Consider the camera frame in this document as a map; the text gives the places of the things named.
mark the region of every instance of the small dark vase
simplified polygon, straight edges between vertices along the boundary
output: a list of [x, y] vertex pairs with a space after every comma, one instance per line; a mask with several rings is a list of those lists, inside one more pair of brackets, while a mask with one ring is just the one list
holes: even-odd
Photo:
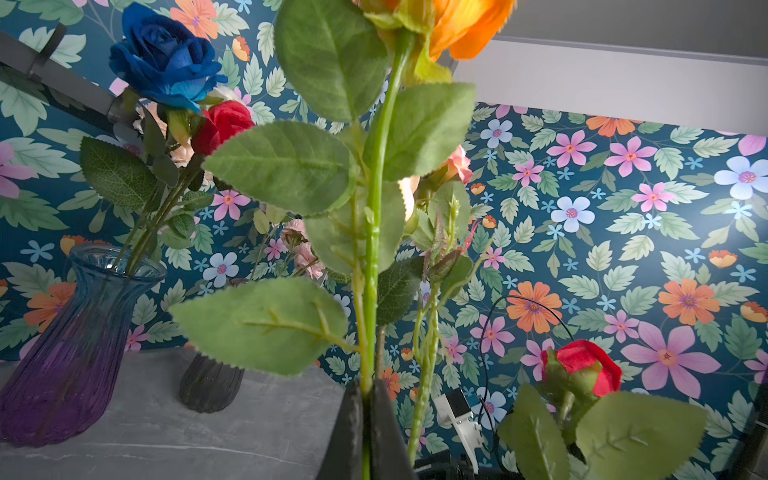
[[198, 353], [181, 377], [181, 402], [195, 412], [220, 412], [235, 400], [244, 372]]

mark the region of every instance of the red rosebud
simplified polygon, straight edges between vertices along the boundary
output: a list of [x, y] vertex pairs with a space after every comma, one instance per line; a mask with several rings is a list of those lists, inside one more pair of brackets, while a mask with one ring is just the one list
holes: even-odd
[[248, 108], [239, 101], [214, 105], [205, 116], [205, 123], [192, 138], [192, 149], [206, 157], [234, 135], [255, 126]]
[[[568, 375], [588, 369], [595, 362], [599, 362], [603, 369], [598, 374], [598, 380], [592, 389], [592, 393], [596, 396], [605, 396], [608, 393], [618, 392], [621, 387], [621, 367], [616, 365], [602, 348], [592, 342], [575, 340], [559, 349], [555, 355]], [[544, 370], [546, 372], [546, 352], [541, 352], [541, 359], [544, 361]]]

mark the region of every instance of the gray marble surface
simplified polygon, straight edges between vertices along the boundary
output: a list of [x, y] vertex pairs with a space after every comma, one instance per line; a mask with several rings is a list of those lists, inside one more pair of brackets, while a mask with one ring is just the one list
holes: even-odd
[[[0, 444], [3, 480], [239, 480], [315, 477], [343, 394], [312, 365], [294, 378], [247, 372], [222, 412], [177, 399], [194, 352], [128, 352], [114, 397], [83, 434], [41, 449]], [[15, 365], [0, 365], [0, 384]]]

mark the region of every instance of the blue and purple glass vase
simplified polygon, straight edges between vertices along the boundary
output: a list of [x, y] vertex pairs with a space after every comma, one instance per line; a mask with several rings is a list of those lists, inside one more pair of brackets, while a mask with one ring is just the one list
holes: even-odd
[[39, 447], [79, 435], [104, 414], [138, 297], [165, 278], [144, 258], [117, 268], [119, 247], [85, 243], [69, 253], [77, 289], [0, 391], [0, 440]]

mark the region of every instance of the glass vase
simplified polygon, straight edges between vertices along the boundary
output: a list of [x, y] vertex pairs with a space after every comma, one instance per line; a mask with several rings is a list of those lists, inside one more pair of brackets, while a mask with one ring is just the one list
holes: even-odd
[[243, 373], [198, 353], [181, 377], [181, 402], [195, 412], [220, 412], [235, 400]]
[[120, 247], [84, 243], [70, 250], [77, 288], [0, 391], [0, 439], [16, 446], [63, 442], [104, 413], [114, 391], [138, 297], [165, 278], [144, 258], [124, 272]]

